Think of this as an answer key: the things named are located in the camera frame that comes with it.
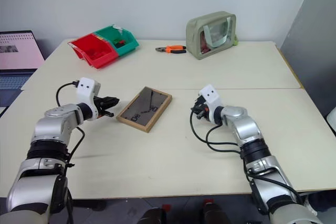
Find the white table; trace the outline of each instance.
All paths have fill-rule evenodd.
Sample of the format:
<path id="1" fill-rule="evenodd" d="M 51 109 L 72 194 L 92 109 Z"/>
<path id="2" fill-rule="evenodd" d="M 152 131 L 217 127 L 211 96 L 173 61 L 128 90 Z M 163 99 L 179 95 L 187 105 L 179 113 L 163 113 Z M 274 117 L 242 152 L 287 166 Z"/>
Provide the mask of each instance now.
<path id="1" fill-rule="evenodd" d="M 299 88 L 273 42 L 240 42 L 203 60 L 191 54 L 156 52 L 156 47 L 185 45 L 184 41 L 140 40 L 139 48 L 119 61 L 97 70 L 78 59 L 63 41 L 23 90 L 55 90 L 80 77 L 102 86 L 138 89 L 201 89 L 212 83 L 217 89 Z"/>
<path id="2" fill-rule="evenodd" d="M 121 99 L 122 108 L 140 91 L 102 86 L 100 96 Z M 236 154 L 211 151 L 192 134 L 190 107 L 198 90 L 163 89 L 171 104 L 150 133 L 115 118 L 85 122 L 87 136 L 68 171 L 75 198 L 118 198 L 173 195 L 241 194 L 250 188 Z M 259 124 L 272 154 L 299 191 L 336 188 L 336 139 L 303 89 L 219 90 L 225 104 L 244 106 Z M 61 103 L 75 102 L 75 89 L 60 94 Z M 0 119 L 0 196 L 5 197 L 26 157 L 35 123 L 53 108 L 55 92 L 23 91 Z M 200 135 L 213 125 L 194 120 Z M 71 137 L 71 150 L 80 134 Z M 234 141 L 220 128 L 212 141 Z"/>

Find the laptop screen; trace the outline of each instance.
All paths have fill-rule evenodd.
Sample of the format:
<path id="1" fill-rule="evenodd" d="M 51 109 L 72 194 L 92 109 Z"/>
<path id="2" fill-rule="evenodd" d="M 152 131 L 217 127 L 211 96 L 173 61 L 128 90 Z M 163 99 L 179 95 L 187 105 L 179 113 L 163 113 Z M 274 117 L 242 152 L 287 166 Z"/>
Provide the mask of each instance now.
<path id="1" fill-rule="evenodd" d="M 0 71 L 37 69 L 43 62 L 32 31 L 0 32 Z"/>

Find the laptop keyboard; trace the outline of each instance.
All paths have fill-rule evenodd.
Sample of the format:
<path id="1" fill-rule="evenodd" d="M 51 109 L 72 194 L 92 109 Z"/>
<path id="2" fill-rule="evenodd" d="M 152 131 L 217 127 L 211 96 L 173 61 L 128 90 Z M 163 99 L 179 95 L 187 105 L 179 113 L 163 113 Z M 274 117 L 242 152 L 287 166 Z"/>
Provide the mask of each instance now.
<path id="1" fill-rule="evenodd" d="M 0 89 L 20 89 L 30 76 L 0 77 Z"/>

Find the red storage bin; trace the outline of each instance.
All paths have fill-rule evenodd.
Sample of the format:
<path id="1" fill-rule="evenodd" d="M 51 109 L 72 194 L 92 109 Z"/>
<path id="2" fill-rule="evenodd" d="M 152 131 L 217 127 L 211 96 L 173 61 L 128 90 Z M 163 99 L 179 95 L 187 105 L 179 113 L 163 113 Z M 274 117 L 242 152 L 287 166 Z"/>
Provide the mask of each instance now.
<path id="1" fill-rule="evenodd" d="M 118 58 L 118 53 L 113 47 L 94 34 L 88 34 L 68 44 L 80 59 L 85 58 L 88 64 L 95 68 L 102 68 Z"/>

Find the green storage bin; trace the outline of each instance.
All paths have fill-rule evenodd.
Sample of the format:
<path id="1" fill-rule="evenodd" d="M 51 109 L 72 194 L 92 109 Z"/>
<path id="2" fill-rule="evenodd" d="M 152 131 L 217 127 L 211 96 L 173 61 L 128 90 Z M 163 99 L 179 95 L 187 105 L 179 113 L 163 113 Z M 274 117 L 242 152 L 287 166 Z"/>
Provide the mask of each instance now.
<path id="1" fill-rule="evenodd" d="M 107 40 L 110 45 L 116 50 L 119 56 L 127 54 L 139 45 L 132 33 L 121 27 L 108 26 L 101 30 L 95 31 L 94 34 Z M 113 41 L 115 40 L 124 40 L 125 45 L 117 48 L 113 43 Z"/>

